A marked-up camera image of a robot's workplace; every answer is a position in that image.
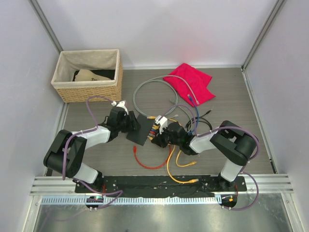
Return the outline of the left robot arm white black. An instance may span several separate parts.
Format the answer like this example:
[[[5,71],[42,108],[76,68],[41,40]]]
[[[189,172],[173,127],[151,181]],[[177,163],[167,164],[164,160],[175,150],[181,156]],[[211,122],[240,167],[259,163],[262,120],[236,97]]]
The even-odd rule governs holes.
[[[85,150],[108,143],[119,133],[129,133],[139,128],[133,111],[128,111],[124,106],[114,106],[106,122],[92,129],[79,132],[60,130],[47,151],[43,164],[62,174],[63,178],[85,182],[91,192],[97,193],[103,186],[103,174],[83,163]]]

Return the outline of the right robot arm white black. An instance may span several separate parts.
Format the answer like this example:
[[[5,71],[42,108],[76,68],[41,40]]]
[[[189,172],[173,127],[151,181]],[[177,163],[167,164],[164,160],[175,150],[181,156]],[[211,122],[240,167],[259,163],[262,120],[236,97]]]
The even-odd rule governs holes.
[[[238,174],[260,149],[255,135],[227,120],[219,127],[198,135],[187,132],[178,122],[172,122],[154,136],[152,143],[159,147],[175,145],[186,155],[197,155],[216,148],[227,158],[218,178],[218,185],[224,191],[235,186]]]

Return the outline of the black network switch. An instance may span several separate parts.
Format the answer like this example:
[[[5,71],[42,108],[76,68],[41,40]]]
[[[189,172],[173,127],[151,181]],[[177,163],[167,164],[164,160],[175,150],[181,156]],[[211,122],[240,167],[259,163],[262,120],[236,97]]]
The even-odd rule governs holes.
[[[148,119],[146,116],[139,115],[137,117],[137,122],[139,123],[140,128],[136,131],[129,132],[126,139],[138,145],[144,146],[147,136],[153,127],[154,121],[154,119]]]

